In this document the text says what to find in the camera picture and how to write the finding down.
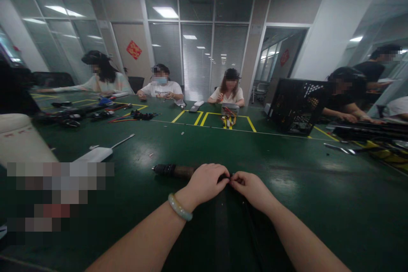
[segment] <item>door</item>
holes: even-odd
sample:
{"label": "door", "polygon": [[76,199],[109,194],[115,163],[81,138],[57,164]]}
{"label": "door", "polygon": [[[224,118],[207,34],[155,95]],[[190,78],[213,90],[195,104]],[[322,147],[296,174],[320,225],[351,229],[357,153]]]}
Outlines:
{"label": "door", "polygon": [[[123,66],[127,68],[127,75],[144,77],[143,86],[146,86],[150,82],[152,71],[143,24],[114,23],[112,26]],[[141,50],[139,56],[135,56],[136,59],[127,51],[131,41]]]}

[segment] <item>person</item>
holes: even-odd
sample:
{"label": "person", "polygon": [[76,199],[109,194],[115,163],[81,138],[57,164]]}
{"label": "person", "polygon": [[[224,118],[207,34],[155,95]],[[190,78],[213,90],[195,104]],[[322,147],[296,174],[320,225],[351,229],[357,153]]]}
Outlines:
{"label": "person", "polygon": [[351,123],[367,121],[371,123],[382,123],[374,120],[354,102],[354,96],[366,90],[366,77],[358,70],[351,67],[340,67],[329,77],[328,81],[334,83],[333,94],[329,97],[322,114],[337,117]]}
{"label": "person", "polygon": [[184,95],[178,83],[170,81],[170,70],[163,64],[157,64],[152,68],[153,81],[137,92],[142,101],[146,95],[156,98],[174,99],[177,105],[184,105]]}
{"label": "person", "polygon": [[242,88],[238,86],[239,73],[234,68],[225,71],[221,87],[217,87],[214,93],[208,98],[208,103],[234,103],[239,107],[245,105]]}
{"label": "person", "polygon": [[[222,174],[227,178],[217,183]],[[164,202],[86,271],[160,271],[186,224],[187,215],[198,205],[214,198],[228,183],[270,219],[296,271],[349,271],[301,220],[272,195],[259,177],[247,172],[237,172],[230,177],[227,168],[220,164],[201,165],[187,186],[174,195],[176,200],[170,199],[172,204]],[[173,209],[175,203],[178,212]]]}
{"label": "person", "polygon": [[387,104],[384,114],[390,121],[408,124],[408,96],[395,99]]}
{"label": "person", "polygon": [[126,92],[133,94],[126,77],[113,68],[110,59],[100,51],[92,50],[82,58],[85,64],[91,65],[94,75],[82,85],[59,87],[52,89],[39,89],[37,92],[62,92],[62,91],[96,91],[102,95]]}
{"label": "person", "polygon": [[367,78],[367,89],[383,88],[390,85],[392,82],[379,83],[378,79],[385,70],[385,66],[381,63],[391,61],[396,54],[401,51],[400,45],[389,44],[378,47],[366,62],[355,65],[353,68],[362,72]]}

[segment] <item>white shirt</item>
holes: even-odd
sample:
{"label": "white shirt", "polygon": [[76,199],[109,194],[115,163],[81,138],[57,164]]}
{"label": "white shirt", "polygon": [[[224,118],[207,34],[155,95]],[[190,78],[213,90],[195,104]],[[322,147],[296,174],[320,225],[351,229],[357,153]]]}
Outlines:
{"label": "white shirt", "polygon": [[385,115],[388,115],[392,121],[398,121],[399,123],[405,123],[406,121],[401,120],[398,115],[408,113],[408,96],[396,99],[388,103],[384,110]]}
{"label": "white shirt", "polygon": [[[180,85],[173,81],[168,81],[167,84],[163,85],[154,84],[152,82],[143,87],[141,91],[143,91],[145,95],[155,96],[156,98],[164,98],[170,92],[174,94],[183,94]],[[174,102],[177,105],[184,105],[183,99],[180,100],[174,99]]]}
{"label": "white shirt", "polygon": [[85,84],[69,86],[69,87],[58,87],[54,88],[55,92],[61,91],[114,91],[115,93],[127,92],[128,94],[133,94],[133,90],[129,85],[126,77],[120,72],[116,72],[115,82],[102,82],[99,80],[99,76],[92,76]]}
{"label": "white shirt", "polygon": [[[211,95],[211,98],[216,100],[220,94],[221,94],[221,87],[217,87],[217,89]],[[233,96],[233,93],[231,93],[231,95],[228,98],[226,95],[224,95],[224,98],[222,99],[222,103],[237,103],[239,100],[243,98],[244,98],[244,94],[242,92],[242,88],[238,87],[237,94]]]}

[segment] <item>ceiling light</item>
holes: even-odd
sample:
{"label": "ceiling light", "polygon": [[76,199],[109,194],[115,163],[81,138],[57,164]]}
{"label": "ceiling light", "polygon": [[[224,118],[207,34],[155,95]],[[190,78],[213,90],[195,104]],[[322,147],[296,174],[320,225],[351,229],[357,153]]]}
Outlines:
{"label": "ceiling light", "polygon": [[183,35],[185,39],[197,39],[194,35]]}
{"label": "ceiling light", "polygon": [[363,39],[363,37],[359,36],[359,37],[355,37],[355,38],[350,39],[350,41],[360,41],[362,39]]}
{"label": "ceiling light", "polygon": [[154,6],[153,9],[164,18],[178,18],[179,16],[171,7]]}
{"label": "ceiling light", "polygon": [[23,20],[39,24],[46,24],[46,22],[34,18],[23,18]]}
{"label": "ceiling light", "polygon": [[69,15],[69,16],[74,16],[74,17],[85,17],[84,15],[78,14],[74,11],[70,11],[70,10],[65,10],[65,8],[63,8],[62,6],[45,6],[46,8],[52,9],[54,11],[57,11],[59,13],[62,13],[64,15]]}
{"label": "ceiling light", "polygon": [[93,35],[88,35],[89,38],[95,38],[95,39],[102,39],[102,37],[99,36],[93,36]]}
{"label": "ceiling light", "polygon": [[74,35],[66,35],[66,34],[63,34],[62,36],[70,37],[70,38],[79,38],[79,37],[76,37],[76,36],[74,36]]}

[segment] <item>red paper sign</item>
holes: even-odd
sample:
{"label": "red paper sign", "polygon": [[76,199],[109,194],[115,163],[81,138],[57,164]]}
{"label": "red paper sign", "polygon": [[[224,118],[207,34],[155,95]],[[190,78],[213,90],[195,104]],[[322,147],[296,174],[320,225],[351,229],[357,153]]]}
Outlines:
{"label": "red paper sign", "polygon": [[129,46],[127,46],[126,48],[126,51],[129,52],[135,60],[137,60],[142,53],[142,49],[139,48],[133,40],[130,41]]}
{"label": "red paper sign", "polygon": [[280,57],[280,66],[283,67],[283,65],[288,61],[288,59],[289,59],[289,49],[286,49],[285,52]]}

